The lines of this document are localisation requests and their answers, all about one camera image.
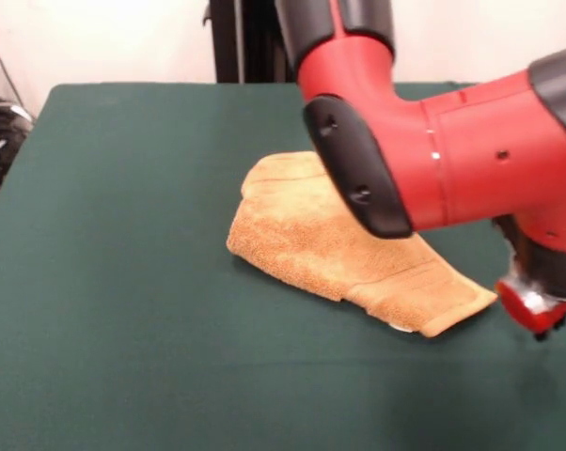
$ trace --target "green tablecloth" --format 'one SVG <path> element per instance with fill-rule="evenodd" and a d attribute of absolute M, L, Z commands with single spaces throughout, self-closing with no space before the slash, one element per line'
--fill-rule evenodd
<path fill-rule="evenodd" d="M 0 451 L 566 450 L 566 329 L 540 345 L 495 305 L 426 340 L 228 253 L 247 170 L 309 148 L 301 107 L 53 91 L 0 194 Z M 487 223 L 425 237 L 488 287 L 505 271 Z"/>

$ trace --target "red robot arm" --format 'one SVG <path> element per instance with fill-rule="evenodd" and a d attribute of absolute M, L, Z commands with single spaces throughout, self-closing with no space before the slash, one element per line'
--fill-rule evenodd
<path fill-rule="evenodd" d="M 566 50 L 423 101 L 394 90 L 389 0 L 277 0 L 331 180 L 374 236 L 490 218 L 511 243 L 497 284 L 537 337 L 566 315 Z"/>

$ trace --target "tan towel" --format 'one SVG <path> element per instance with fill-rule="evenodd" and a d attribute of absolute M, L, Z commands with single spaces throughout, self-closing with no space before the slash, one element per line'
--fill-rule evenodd
<path fill-rule="evenodd" d="M 392 327 L 427 337 L 495 301 L 418 235 L 369 235 L 315 152 L 263 158 L 247 174 L 242 197 L 227 248 L 289 285 L 356 303 Z"/>

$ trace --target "black joint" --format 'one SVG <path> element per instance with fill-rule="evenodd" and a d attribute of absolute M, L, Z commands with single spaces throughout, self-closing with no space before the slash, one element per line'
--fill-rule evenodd
<path fill-rule="evenodd" d="M 315 47 L 335 35 L 329 0 L 275 0 L 287 58 L 293 72 Z"/>
<path fill-rule="evenodd" d="M 559 321 L 557 321 L 557 322 L 555 323 L 555 325 L 553 326 L 553 328 L 554 328 L 556 331 L 558 331 L 558 330 L 562 329 L 562 328 L 565 327 L 565 326 L 566 326 L 566 314 L 563 315 L 563 317 L 562 317 Z"/>
<path fill-rule="evenodd" d="M 542 343 L 543 341 L 546 341 L 548 339 L 548 332 L 540 332 L 539 334 L 534 334 L 534 339 L 537 342 Z"/>
<path fill-rule="evenodd" d="M 527 236 L 512 215 L 494 219 L 511 243 L 520 270 L 544 293 L 566 299 L 566 252 L 550 249 Z"/>
<path fill-rule="evenodd" d="M 534 61 L 527 73 L 542 104 L 566 130 L 566 50 Z"/>
<path fill-rule="evenodd" d="M 391 0 L 338 0 L 338 4 L 347 33 L 375 38 L 395 55 Z"/>
<path fill-rule="evenodd" d="M 367 231 L 378 238 L 408 238 L 413 227 L 399 190 L 368 124 L 343 99 L 320 96 L 304 119 L 339 194 Z"/>

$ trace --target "black cable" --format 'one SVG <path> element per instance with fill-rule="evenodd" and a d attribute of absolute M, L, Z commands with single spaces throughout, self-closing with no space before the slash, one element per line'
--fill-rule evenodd
<path fill-rule="evenodd" d="M 11 80 L 11 77 L 9 76 L 8 69 L 5 67 L 5 63 L 3 62 L 3 59 L 1 58 L 1 56 L 0 56 L 0 66 L 1 66 L 1 70 L 5 74 L 5 78 L 8 79 L 9 86 L 11 87 L 11 90 L 15 94 L 16 99 L 18 100 L 18 103 L 21 106 L 24 106 L 24 103 L 22 102 L 22 97 L 20 97 L 20 93 L 18 92 L 16 85 L 14 85 L 13 81 Z"/>
<path fill-rule="evenodd" d="M 22 117 L 9 108 L 0 108 L 0 188 L 30 130 Z"/>

